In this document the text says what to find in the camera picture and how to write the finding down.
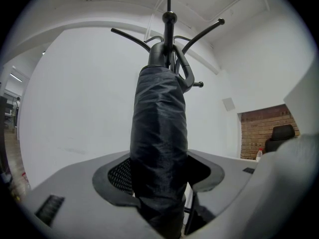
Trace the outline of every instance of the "ceiling light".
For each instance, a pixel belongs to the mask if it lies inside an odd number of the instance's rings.
[[[14,77],[15,79],[17,79],[18,81],[22,82],[22,80],[20,80],[19,78],[17,78],[16,76],[14,76],[13,74],[10,74],[12,77]]]

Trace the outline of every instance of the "brick wall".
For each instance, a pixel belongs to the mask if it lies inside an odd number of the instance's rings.
[[[265,142],[271,137],[273,127],[291,124],[295,134],[300,135],[293,116],[286,105],[270,107],[241,115],[241,158],[256,159],[259,148],[265,149]]]

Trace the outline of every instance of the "gray plastic surface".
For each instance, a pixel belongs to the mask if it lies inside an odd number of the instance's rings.
[[[287,141],[277,152],[265,154],[259,163],[195,150],[190,152],[220,165],[225,177],[213,190],[197,193],[199,204],[217,217],[188,238],[269,238],[285,222],[317,174],[319,135],[303,135]],[[31,220],[35,217],[32,213],[54,194],[65,197],[51,225],[56,235],[81,239],[162,238],[136,208],[114,206],[93,188],[94,172],[127,153],[70,165],[52,175],[23,201]],[[255,168],[255,172],[243,172],[247,167]]]

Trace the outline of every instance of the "black mesh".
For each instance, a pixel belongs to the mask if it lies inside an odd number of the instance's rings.
[[[119,190],[133,195],[131,160],[128,158],[112,168],[108,174],[110,183]]]

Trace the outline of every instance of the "black office chair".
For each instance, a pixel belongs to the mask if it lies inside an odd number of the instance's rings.
[[[265,143],[265,152],[276,151],[285,141],[295,137],[292,125],[280,125],[273,128],[273,134]]]

